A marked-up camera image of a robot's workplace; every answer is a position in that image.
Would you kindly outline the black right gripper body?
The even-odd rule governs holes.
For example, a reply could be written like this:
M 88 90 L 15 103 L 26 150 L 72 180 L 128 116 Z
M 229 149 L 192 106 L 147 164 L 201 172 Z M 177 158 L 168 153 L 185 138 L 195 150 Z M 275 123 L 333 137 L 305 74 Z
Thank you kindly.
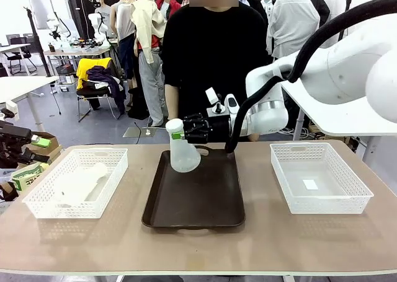
M 225 143 L 230 138 L 231 125 L 229 115 L 217 115 L 207 118 L 209 129 L 208 138 L 209 143 Z

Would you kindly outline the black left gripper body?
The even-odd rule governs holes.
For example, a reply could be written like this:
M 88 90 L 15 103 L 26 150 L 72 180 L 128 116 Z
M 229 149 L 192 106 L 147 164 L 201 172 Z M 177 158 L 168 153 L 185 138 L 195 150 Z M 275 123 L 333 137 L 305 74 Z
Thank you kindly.
M 24 138 L 3 137 L 1 138 L 1 168 L 15 169 L 18 164 L 24 162 L 22 157 L 22 146 Z

